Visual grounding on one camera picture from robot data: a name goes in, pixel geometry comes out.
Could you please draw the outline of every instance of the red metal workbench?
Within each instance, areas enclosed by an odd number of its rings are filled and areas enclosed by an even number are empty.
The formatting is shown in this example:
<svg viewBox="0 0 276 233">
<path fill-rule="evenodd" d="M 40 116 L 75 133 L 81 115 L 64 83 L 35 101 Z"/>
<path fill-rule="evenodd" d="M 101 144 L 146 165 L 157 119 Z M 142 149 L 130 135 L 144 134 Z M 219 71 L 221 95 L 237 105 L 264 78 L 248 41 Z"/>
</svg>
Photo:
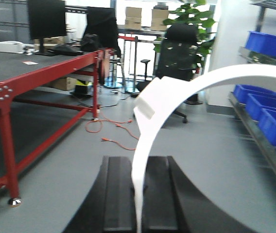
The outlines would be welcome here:
<svg viewBox="0 0 276 233">
<path fill-rule="evenodd" d="M 75 57 L 62 55 L 55 57 L 32 55 L 29 57 L 24 54 L 0 53 L 0 136 L 6 169 L 5 175 L 0 177 L 0 188 L 5 186 L 9 190 L 11 197 L 9 200 L 10 205 L 18 206 L 21 203 L 18 189 L 18 174 L 73 126 L 84 114 L 92 112 L 93 118 L 97 118 L 98 67 L 103 56 L 104 51 L 102 50 Z M 29 59 L 37 62 L 38 65 L 29 66 L 23 63 L 23 61 Z M 90 65 L 93 65 L 93 71 L 79 71 Z M 10 121 L 10 106 L 12 101 L 22 93 L 74 72 L 94 77 L 93 107 L 35 102 L 35 104 L 77 110 L 78 114 L 39 145 L 27 157 L 19 163 L 16 163 Z"/>
</svg>

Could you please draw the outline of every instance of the orange cable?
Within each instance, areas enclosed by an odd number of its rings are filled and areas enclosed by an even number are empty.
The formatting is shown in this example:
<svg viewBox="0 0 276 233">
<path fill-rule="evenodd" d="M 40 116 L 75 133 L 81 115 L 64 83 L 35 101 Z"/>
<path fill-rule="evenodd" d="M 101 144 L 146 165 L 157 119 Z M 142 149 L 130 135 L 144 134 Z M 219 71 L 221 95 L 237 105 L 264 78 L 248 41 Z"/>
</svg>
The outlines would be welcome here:
<svg viewBox="0 0 276 233">
<path fill-rule="evenodd" d="M 120 124 L 128 124 L 128 123 L 131 123 L 133 120 L 130 119 L 130 120 L 128 120 L 128 121 L 120 122 L 120 121 L 114 121 L 114 120 L 108 119 L 106 116 L 104 116 L 103 113 L 101 113 L 101 115 L 103 116 L 104 120 L 92 120 L 92 121 L 88 122 L 88 123 L 85 125 L 85 130 L 86 130 L 87 132 L 89 132 L 89 133 L 98 133 L 98 132 L 100 132 L 101 129 L 103 128 L 103 122 L 104 122 L 104 121 L 108 121 L 108 122 L 114 123 L 114 124 L 116 125 L 116 127 L 120 127 L 120 128 L 122 128 L 122 129 L 125 129 L 125 130 L 129 133 L 130 136 L 132 136 L 133 138 L 139 140 L 139 138 L 136 137 L 136 136 L 134 136 L 134 135 L 130 132 L 129 129 L 127 129 L 126 127 L 120 125 Z M 96 130 L 96 131 L 91 131 L 91 130 L 89 130 L 88 126 L 89 126 L 89 124 L 94 123 L 94 122 L 100 123 L 100 127 L 99 127 L 99 129 Z M 114 141 L 114 140 L 111 140 L 111 139 L 102 138 L 102 141 L 114 142 L 114 143 L 116 143 L 118 146 L 120 146 L 121 148 L 123 148 L 123 149 L 125 149 L 125 150 L 135 150 L 135 149 L 132 149 L 132 148 L 127 148 L 127 147 L 121 145 L 119 142 Z"/>
</svg>

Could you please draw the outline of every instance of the green potted plant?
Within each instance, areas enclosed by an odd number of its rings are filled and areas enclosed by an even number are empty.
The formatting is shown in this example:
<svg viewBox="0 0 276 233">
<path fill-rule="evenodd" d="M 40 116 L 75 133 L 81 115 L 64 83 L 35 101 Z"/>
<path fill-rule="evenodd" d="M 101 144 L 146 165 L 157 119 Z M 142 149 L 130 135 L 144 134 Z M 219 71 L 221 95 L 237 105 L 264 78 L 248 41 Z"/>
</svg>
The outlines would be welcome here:
<svg viewBox="0 0 276 233">
<path fill-rule="evenodd" d="M 183 3 L 174 11 L 169 11 L 171 15 L 176 15 L 174 19 L 167 18 L 163 21 L 164 25 L 172 25 L 174 23 L 193 24 L 198 28 L 198 44 L 199 50 L 197 53 L 197 64 L 203 68 L 205 64 L 205 57 L 210 54 L 214 39 L 209 39 L 212 32 L 207 32 L 215 23 L 212 18 L 212 11 L 200 11 L 199 6 L 206 5 L 206 0 L 179 0 Z M 155 44 L 154 50 L 160 52 L 160 44 Z"/>
</svg>

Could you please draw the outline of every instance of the white wall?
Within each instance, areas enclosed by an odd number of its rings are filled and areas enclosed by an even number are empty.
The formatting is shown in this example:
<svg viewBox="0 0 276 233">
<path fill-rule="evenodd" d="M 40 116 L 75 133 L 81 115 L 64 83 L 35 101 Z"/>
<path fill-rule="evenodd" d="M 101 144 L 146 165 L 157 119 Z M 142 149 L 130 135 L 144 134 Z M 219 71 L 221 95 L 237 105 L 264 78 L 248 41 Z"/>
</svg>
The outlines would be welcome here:
<svg viewBox="0 0 276 233">
<path fill-rule="evenodd" d="M 250 0 L 221 0 L 221 16 L 218 24 L 217 39 L 210 57 L 209 70 L 244 64 L 246 60 L 239 56 L 240 46 L 244 46 L 249 32 L 254 31 L 259 6 L 251 5 Z M 263 33 L 276 35 L 276 10 L 267 9 Z M 228 94 L 234 86 L 220 86 L 206 91 L 207 102 L 210 105 L 231 107 Z"/>
</svg>

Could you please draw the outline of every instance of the red metal stand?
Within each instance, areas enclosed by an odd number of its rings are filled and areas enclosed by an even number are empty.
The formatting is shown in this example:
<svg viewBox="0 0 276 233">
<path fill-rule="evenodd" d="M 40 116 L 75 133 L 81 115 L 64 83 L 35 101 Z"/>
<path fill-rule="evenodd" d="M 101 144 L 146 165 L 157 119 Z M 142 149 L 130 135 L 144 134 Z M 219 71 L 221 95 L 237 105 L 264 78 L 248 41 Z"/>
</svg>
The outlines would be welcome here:
<svg viewBox="0 0 276 233">
<path fill-rule="evenodd" d="M 73 57 L 67 61 L 60 62 L 42 69 L 22 74 L 17 77 L 10 78 L 0 82 L 0 136 L 3 146 L 3 155 L 5 162 L 6 173 L 0 177 L 0 188 L 5 186 L 9 190 L 12 200 L 19 198 L 18 188 L 18 174 L 30 165 L 44 150 L 53 144 L 63 133 L 70 129 L 84 114 L 91 112 L 93 118 L 97 118 L 97 110 L 99 108 L 97 102 L 97 85 L 98 85 L 98 68 L 99 61 L 103 59 L 104 52 L 99 50 L 96 52 L 87 53 L 81 56 Z M 86 66 L 93 65 L 93 71 L 79 71 Z M 46 103 L 39 101 L 32 101 L 34 104 L 41 104 L 52 107 L 66 108 L 77 110 L 78 114 L 70 121 L 57 130 L 52 136 L 39 145 L 33 152 L 27 155 L 18 164 L 15 162 L 14 143 L 12 137 L 11 121 L 10 121 L 10 105 L 12 101 L 17 100 L 15 97 L 26 91 L 32 90 L 47 82 L 53 81 L 69 73 L 78 73 L 82 75 L 90 75 L 94 77 L 93 80 L 93 107 L 63 105 L 55 103 Z"/>
</svg>

